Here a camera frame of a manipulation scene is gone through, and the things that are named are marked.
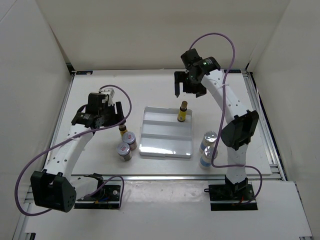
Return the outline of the yellow bottle near left arm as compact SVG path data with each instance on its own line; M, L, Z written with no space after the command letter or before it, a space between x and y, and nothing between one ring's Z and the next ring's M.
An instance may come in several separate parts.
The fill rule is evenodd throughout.
M118 126L121 137L128 132L128 129L125 124Z

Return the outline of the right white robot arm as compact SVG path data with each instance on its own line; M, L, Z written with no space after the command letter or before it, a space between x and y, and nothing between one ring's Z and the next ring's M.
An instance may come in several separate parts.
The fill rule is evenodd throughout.
M225 78L218 62L211 56L202 58L182 56L185 71L174 73L174 94L182 91L197 97L209 92L220 109L224 111L222 121L226 126L221 130L220 139L227 147L227 165L224 193L230 200L238 199L248 185L246 155L251 137L254 135L259 114L250 111L235 95Z

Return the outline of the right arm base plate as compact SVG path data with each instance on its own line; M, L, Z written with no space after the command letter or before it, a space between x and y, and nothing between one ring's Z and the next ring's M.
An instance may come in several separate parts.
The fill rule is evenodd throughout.
M257 211L253 186L249 184L236 193L232 193L225 184L211 184L205 189L209 194L211 211Z

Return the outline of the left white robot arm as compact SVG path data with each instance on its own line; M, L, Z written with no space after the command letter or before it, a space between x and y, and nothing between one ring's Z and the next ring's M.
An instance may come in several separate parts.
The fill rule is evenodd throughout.
M121 102L113 102L115 91L108 88L88 95L71 121L67 143L58 147L42 171L34 171L30 182L36 206L69 212L77 200L99 202L108 199L104 179L97 173L72 179L73 169L95 130L111 127L124 119Z

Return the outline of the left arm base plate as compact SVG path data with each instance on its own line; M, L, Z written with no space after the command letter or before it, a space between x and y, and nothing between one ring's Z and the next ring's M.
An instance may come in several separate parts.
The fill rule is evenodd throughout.
M74 208L82 210L118 210L122 199L123 186L106 184L100 195L85 197L76 201Z

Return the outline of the yellow bottle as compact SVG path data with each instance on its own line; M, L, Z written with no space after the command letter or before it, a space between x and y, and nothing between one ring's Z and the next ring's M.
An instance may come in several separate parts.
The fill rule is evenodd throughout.
M184 122L186 120L187 109L188 109L188 102L184 100L181 102L179 112L177 115L177 120L179 122Z

